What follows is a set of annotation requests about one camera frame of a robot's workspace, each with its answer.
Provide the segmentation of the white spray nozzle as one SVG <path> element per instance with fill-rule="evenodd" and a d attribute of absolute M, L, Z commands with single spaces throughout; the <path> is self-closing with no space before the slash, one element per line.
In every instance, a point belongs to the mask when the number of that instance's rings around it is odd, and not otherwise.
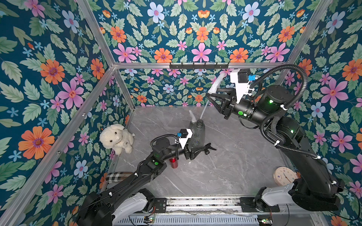
<path fill-rule="evenodd" d="M 217 89 L 220 87 L 220 84 L 221 84 L 221 82 L 223 81 L 224 78 L 225 78 L 224 75 L 222 75 L 222 74 L 219 75 L 217 77 L 217 79 L 214 81 L 214 83 L 212 84 L 211 88 L 209 89 L 209 91 L 207 93 L 208 94 L 215 94 Z M 206 104 L 204 106 L 204 109 L 203 109 L 203 111 L 201 113 L 200 119 L 202 119 L 208 104 L 209 104 L 209 100 L 206 102 Z"/>
<path fill-rule="evenodd" d="M 191 110 L 189 110 L 189 114 L 190 114 L 190 117 L 191 117 L 190 123 L 191 123 L 191 124 L 196 123 L 196 122 L 197 122 L 197 119 L 196 119 L 194 113 L 193 113 Z"/>

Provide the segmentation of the grey translucent spray bottle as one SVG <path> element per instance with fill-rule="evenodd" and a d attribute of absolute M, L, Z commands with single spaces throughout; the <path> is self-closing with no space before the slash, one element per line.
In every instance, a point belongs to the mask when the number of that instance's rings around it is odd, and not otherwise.
<path fill-rule="evenodd" d="M 192 131 L 192 133 L 194 133 L 194 128 L 197 125 L 197 120 L 196 119 L 192 119 L 188 125 L 188 128 Z"/>

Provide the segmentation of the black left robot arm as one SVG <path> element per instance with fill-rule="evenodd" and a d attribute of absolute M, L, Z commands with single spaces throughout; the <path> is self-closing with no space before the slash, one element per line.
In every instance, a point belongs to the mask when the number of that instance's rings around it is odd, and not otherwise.
<path fill-rule="evenodd" d="M 193 160 L 200 153 L 209 154 L 213 148 L 210 144 L 189 149 L 182 146 L 180 138 L 174 134 L 165 134 L 150 143 L 151 154 L 141 161 L 134 173 L 125 180 L 100 194 L 92 192 L 85 198 L 78 210 L 75 224 L 79 226 L 112 226 L 135 212 L 147 210 L 155 212 L 155 198 L 143 186 L 167 167 L 168 159 L 178 159 L 184 155 Z"/>

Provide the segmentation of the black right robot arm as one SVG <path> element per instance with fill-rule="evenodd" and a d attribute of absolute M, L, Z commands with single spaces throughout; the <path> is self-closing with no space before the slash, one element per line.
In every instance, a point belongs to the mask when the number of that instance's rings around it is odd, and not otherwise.
<path fill-rule="evenodd" d="M 291 94 L 280 85 L 260 89 L 258 102 L 246 99 L 255 87 L 261 87 L 265 78 L 273 73 L 290 69 L 301 78 L 301 87 Z M 293 64 L 284 64 L 270 69 L 255 81 L 249 80 L 248 69 L 237 69 L 231 73 L 234 88 L 220 88 L 218 78 L 206 97 L 225 119 L 232 114 L 239 120 L 247 120 L 260 130 L 264 139 L 281 150 L 301 174 L 301 178 L 285 186 L 262 187 L 255 196 L 252 208 L 266 211 L 272 206 L 295 204 L 307 211 L 336 211 L 340 206 L 337 194 L 344 182 L 328 172 L 327 164 L 314 152 L 306 132 L 299 123 L 286 116 L 286 112 L 302 97 L 308 85 L 305 70 Z"/>

